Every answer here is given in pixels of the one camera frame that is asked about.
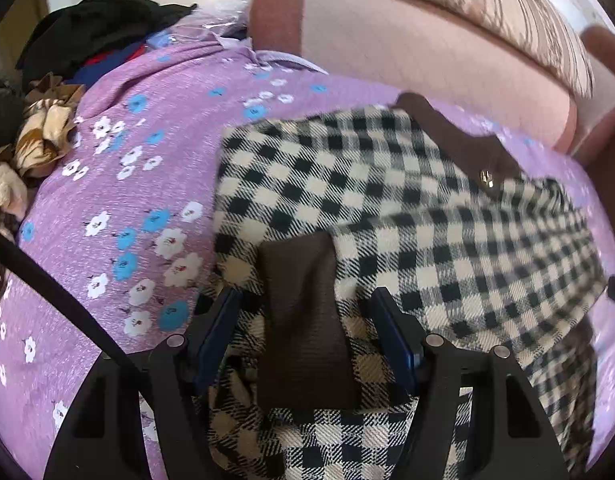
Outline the black clothes pile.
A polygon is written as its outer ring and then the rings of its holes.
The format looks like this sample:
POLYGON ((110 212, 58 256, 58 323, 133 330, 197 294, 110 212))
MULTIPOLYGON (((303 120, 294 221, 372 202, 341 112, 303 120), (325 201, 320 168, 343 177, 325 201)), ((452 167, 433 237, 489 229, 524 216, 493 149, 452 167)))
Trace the black clothes pile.
POLYGON ((112 51, 127 58, 194 9, 154 0, 82 0, 46 15, 15 64, 21 87, 0 77, 0 149, 16 142, 24 108, 36 96, 75 103, 94 84, 79 74, 87 61, 112 51))

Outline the black cream checked jacket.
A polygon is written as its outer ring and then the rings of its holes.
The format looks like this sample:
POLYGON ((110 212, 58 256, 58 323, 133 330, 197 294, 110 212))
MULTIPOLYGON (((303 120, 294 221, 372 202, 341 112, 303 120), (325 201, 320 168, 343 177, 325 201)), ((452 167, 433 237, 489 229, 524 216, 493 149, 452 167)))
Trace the black cream checked jacket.
POLYGON ((586 217, 495 136, 414 96, 396 108, 261 120, 226 131, 213 287, 248 306, 209 400, 223 469, 253 479, 383 479, 416 404, 370 322, 371 293, 456 347, 509 348, 571 477, 593 442, 588 311, 606 285, 586 217))

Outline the blue red clothes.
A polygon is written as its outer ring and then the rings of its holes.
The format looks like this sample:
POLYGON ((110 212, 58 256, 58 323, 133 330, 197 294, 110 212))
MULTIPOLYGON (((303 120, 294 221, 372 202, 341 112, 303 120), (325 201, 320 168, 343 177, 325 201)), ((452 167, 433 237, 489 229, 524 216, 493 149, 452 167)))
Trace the blue red clothes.
POLYGON ((111 70, 115 70, 122 64, 134 60, 134 58, 139 58, 148 51, 169 47, 173 42, 172 36, 166 30, 163 30, 163 32, 157 32, 142 41, 133 42, 127 47, 96 54, 85 61, 67 80, 67 84, 83 84, 86 88, 91 88, 95 82, 111 70))

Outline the beige brown crumpled clothes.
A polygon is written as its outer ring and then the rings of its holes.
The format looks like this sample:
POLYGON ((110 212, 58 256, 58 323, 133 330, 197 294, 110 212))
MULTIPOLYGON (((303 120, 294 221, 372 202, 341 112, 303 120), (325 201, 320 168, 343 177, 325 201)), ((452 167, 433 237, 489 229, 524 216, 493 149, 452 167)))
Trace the beige brown crumpled clothes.
POLYGON ((0 234, 11 242, 35 182, 72 150, 76 109, 86 87, 46 74, 22 94, 0 78, 0 234))

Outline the purple floral bed sheet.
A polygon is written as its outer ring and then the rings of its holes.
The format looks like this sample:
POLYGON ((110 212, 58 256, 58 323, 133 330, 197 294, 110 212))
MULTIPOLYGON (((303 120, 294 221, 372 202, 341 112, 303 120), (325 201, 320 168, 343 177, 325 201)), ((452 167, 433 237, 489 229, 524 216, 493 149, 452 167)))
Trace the purple floral bed sheet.
MULTIPOLYGON (((85 93, 76 147, 42 183, 21 248, 127 352, 184 330, 213 260, 225 128, 388 105, 396 88, 217 41, 126 63, 85 93)), ((98 350, 18 278, 0 302, 0 439, 33 479, 98 350)))

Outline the brown wooden bed frame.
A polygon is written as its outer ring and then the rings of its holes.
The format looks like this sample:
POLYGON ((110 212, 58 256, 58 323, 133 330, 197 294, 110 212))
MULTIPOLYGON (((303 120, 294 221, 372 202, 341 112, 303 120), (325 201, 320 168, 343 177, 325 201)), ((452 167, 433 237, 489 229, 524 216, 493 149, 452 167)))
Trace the brown wooden bed frame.
POLYGON ((593 96, 577 103, 572 156, 591 177, 615 226, 615 35, 594 25, 581 39, 591 56, 595 84, 593 96))

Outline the pink quilted headboard cushion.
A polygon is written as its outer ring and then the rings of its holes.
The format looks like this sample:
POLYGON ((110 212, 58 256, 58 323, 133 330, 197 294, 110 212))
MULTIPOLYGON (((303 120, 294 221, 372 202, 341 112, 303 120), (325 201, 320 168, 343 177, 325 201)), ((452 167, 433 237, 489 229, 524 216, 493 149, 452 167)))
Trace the pink quilted headboard cushion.
POLYGON ((463 107, 566 152, 577 106, 536 62, 421 0, 252 0, 258 50, 463 107))

